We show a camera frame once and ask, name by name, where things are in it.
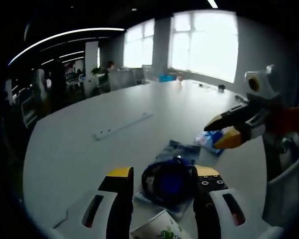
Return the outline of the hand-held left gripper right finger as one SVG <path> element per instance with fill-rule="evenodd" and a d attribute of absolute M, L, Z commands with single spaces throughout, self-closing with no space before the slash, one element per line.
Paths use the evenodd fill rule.
<path fill-rule="evenodd" d="M 193 210 L 199 239 L 276 239 L 277 227 L 262 219 L 257 207 L 236 189 L 228 188 L 220 174 L 195 165 Z"/>

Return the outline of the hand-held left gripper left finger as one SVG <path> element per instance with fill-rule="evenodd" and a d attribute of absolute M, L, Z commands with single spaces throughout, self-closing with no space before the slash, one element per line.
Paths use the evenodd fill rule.
<path fill-rule="evenodd" d="M 98 190 L 86 192 L 53 228 L 55 239 L 128 239 L 133 212 L 134 169 L 115 168 Z"/>

